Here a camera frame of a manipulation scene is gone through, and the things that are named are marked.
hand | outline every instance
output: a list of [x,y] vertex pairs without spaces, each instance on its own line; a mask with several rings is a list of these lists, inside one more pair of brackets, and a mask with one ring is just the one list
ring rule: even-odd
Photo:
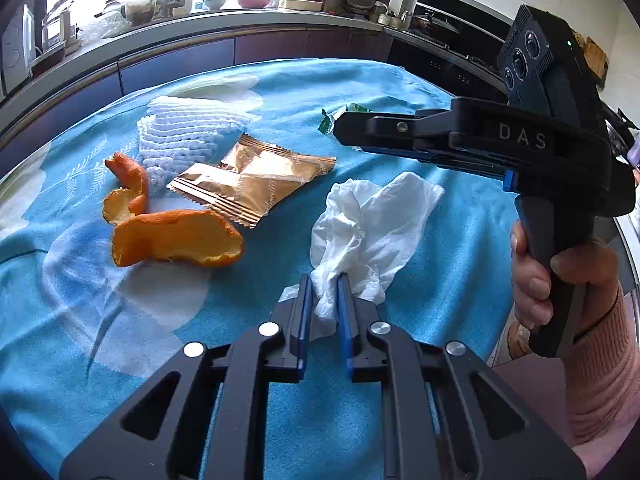
[[[551,269],[567,283],[588,283],[578,334],[596,325],[618,295],[618,258],[595,236],[580,246],[551,258]],[[553,316],[549,300],[551,276],[527,252],[527,237],[517,220],[511,229],[511,275],[518,321],[528,329],[544,325]]]

orange peel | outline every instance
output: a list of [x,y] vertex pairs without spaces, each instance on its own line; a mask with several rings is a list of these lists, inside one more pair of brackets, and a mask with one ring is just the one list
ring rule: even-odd
[[102,216],[113,225],[142,214],[149,194],[145,168],[124,153],[114,153],[104,161],[124,187],[111,191],[102,201]]
[[111,240],[111,255],[119,267],[147,258],[224,267],[240,258],[243,251],[242,235],[222,215],[209,209],[133,216],[116,225]]

green candy wrapper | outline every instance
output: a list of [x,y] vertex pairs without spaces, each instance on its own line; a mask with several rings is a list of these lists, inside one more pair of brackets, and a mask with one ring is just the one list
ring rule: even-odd
[[334,131],[334,123],[337,118],[339,118],[345,112],[370,112],[371,110],[367,110],[364,106],[360,106],[356,103],[349,103],[348,105],[341,106],[337,110],[327,113],[322,110],[322,122],[318,126],[318,131],[323,135],[329,135]]

screw head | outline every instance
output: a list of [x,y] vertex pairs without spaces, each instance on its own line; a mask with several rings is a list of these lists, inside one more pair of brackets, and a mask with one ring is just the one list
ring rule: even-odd
[[460,341],[451,341],[446,346],[447,353],[451,355],[462,355],[466,351],[466,346]]
[[384,321],[376,321],[371,323],[371,331],[377,335],[385,335],[391,332],[391,325],[389,323],[385,323]]
[[258,332],[260,332],[260,335],[263,335],[265,337],[276,335],[279,330],[279,325],[277,323],[274,323],[273,321],[267,321],[266,323],[262,323],[258,327]]
[[204,345],[194,341],[187,343],[182,351],[187,357],[198,357],[204,352]]

crumpled tissue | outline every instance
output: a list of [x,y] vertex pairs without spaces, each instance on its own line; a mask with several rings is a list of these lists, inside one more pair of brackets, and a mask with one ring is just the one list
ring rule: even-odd
[[334,184],[311,231],[311,280],[319,298],[311,339],[335,333],[336,280],[342,272],[348,273],[353,294],[375,304],[385,301],[386,288],[413,256],[443,193],[410,172],[385,187],[369,180]]
[[138,138],[152,196],[196,162],[210,162],[225,134],[244,132],[258,118],[222,101],[169,96],[153,99],[146,112]]

